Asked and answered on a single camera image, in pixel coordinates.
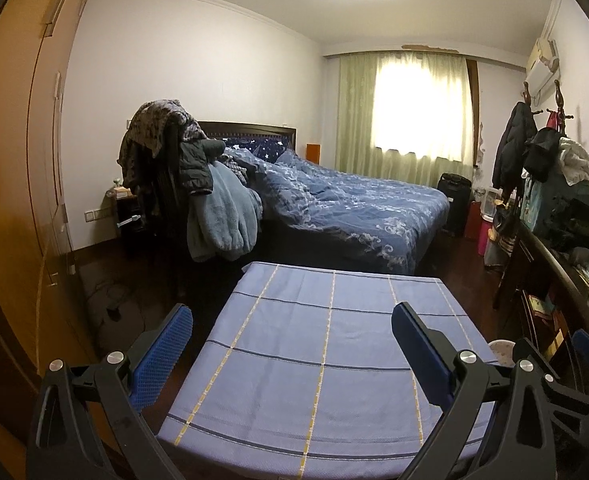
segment bed headboard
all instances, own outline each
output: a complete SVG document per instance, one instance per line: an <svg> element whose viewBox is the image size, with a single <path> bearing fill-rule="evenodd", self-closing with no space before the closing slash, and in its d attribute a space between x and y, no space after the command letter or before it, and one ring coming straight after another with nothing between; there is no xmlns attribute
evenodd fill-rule
<svg viewBox="0 0 589 480"><path fill-rule="evenodd" d="M296 149L295 128L265 126L263 124L217 123L213 121L199 121L199 126L210 139L221 139L223 137L283 139L285 137L292 149Z"/></svg>

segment suitcase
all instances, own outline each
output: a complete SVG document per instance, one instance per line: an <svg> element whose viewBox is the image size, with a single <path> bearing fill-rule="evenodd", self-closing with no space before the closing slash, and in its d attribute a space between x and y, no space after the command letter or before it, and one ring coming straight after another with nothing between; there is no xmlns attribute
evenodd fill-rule
<svg viewBox="0 0 589 480"><path fill-rule="evenodd" d="M444 230L453 236L463 235L472 193L471 181L461 175L444 173L436 189L446 195L450 202L450 212Z"/></svg>

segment sheer curtain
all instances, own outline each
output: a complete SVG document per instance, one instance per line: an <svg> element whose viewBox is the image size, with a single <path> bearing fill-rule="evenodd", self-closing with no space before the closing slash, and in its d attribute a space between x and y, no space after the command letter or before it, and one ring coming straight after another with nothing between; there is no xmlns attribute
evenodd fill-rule
<svg viewBox="0 0 589 480"><path fill-rule="evenodd" d="M336 166L436 186L471 178L473 113L465 58L422 52L341 58Z"/></svg>

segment wardrobe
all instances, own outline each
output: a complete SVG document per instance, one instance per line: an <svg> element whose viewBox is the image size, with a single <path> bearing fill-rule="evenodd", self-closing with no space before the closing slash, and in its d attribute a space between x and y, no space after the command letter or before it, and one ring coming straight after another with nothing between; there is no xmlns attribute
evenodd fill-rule
<svg viewBox="0 0 589 480"><path fill-rule="evenodd" d="M50 362L97 361L68 236L60 117L87 0L0 11L0 426L25 444Z"/></svg>

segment metal bolt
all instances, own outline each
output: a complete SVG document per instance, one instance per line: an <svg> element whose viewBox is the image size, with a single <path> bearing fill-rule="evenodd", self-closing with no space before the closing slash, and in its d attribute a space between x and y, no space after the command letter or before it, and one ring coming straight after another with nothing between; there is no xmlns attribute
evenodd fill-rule
<svg viewBox="0 0 589 480"><path fill-rule="evenodd" d="M59 370L61 370L61 368L63 368L63 361L61 361L60 359L55 359L50 363L51 372L58 372Z"/></svg>
<svg viewBox="0 0 589 480"><path fill-rule="evenodd" d="M521 362L519 362L519 366L521 367L521 370L523 370L524 372L531 372L532 370L534 370L534 365L530 363L527 359L523 359Z"/></svg>
<svg viewBox="0 0 589 480"><path fill-rule="evenodd" d="M477 355L474 352L470 352L469 350L464 350L459 354L461 361L471 365L472 363L477 362Z"/></svg>
<svg viewBox="0 0 589 480"><path fill-rule="evenodd" d="M110 354L108 354L108 362L111 365L117 365L123 360L124 360L124 353L123 352L119 352L117 350L116 352L111 352Z"/></svg>

